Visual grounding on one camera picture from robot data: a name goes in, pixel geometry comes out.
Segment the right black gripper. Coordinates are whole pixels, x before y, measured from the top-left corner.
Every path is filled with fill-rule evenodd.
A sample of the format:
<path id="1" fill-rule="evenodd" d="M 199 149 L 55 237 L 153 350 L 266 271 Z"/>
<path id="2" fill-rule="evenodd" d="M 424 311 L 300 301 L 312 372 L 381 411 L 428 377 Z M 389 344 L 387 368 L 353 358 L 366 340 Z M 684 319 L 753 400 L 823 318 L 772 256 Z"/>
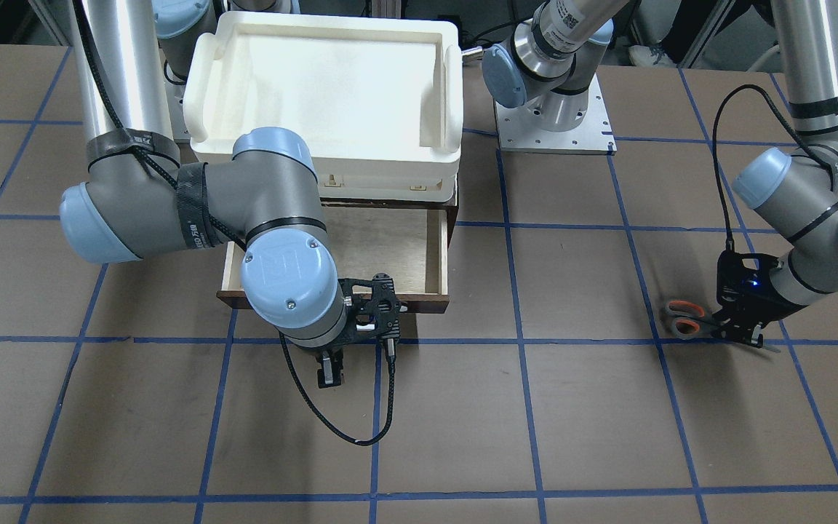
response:
<path id="1" fill-rule="evenodd" d="M 337 336 L 336 339 L 319 347 L 303 347 L 303 351 L 320 362 L 322 366 L 317 371 L 317 387 L 330 388 L 342 385 L 345 381 L 345 347 L 349 345 L 349 336 Z"/>

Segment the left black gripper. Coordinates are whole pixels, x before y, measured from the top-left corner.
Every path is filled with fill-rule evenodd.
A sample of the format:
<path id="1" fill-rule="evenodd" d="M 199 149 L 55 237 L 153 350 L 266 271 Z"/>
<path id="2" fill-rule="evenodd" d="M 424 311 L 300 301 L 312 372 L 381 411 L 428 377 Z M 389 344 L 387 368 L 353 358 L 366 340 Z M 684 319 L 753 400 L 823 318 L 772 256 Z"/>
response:
<path id="1" fill-rule="evenodd" d="M 765 325 L 804 308 L 782 298 L 769 281 L 731 281 L 725 283 L 725 309 L 712 315 L 715 327 L 709 335 L 762 349 Z"/>

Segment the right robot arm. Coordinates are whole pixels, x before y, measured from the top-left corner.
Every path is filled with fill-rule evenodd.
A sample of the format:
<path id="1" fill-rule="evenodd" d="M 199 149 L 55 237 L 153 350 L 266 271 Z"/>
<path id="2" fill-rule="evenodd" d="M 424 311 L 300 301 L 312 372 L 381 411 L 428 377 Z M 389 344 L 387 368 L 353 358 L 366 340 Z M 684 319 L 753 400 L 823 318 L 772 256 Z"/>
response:
<path id="1" fill-rule="evenodd" d="M 73 1 L 89 181 L 69 188 L 60 225 L 93 264 L 235 242 L 254 311 L 340 383 L 349 308 L 330 255 L 317 176 L 292 130 L 243 134 L 227 162 L 183 164 L 165 107 L 151 1 Z"/>

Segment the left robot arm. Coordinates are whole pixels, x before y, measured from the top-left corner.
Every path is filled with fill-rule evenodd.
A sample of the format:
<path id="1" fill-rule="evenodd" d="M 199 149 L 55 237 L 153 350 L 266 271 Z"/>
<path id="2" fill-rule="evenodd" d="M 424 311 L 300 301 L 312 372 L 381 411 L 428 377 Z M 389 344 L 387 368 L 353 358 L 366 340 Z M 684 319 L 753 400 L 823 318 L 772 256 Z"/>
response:
<path id="1" fill-rule="evenodd" d="M 671 332 L 754 348 L 762 331 L 838 292 L 838 1 L 773 1 L 789 117 L 756 85 L 795 149 L 765 150 L 735 177 L 732 189 L 791 251 L 782 258 L 735 251 L 726 232 L 717 261 L 719 309 L 686 301 L 664 306 Z M 506 40 L 482 51 L 485 85 L 513 109 L 545 96 L 578 95 L 596 70 L 589 44 L 607 44 L 619 1 L 546 1 L 514 24 Z"/>

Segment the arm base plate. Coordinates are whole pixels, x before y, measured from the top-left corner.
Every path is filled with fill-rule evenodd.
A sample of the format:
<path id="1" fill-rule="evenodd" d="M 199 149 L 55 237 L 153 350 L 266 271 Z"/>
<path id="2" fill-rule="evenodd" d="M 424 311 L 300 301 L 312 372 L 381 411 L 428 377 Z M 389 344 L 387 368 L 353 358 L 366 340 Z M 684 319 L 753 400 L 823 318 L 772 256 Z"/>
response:
<path id="1" fill-rule="evenodd" d="M 586 92 L 549 92 L 518 108 L 493 103 L 500 147 L 535 154 L 612 155 L 618 150 L 596 76 Z"/>

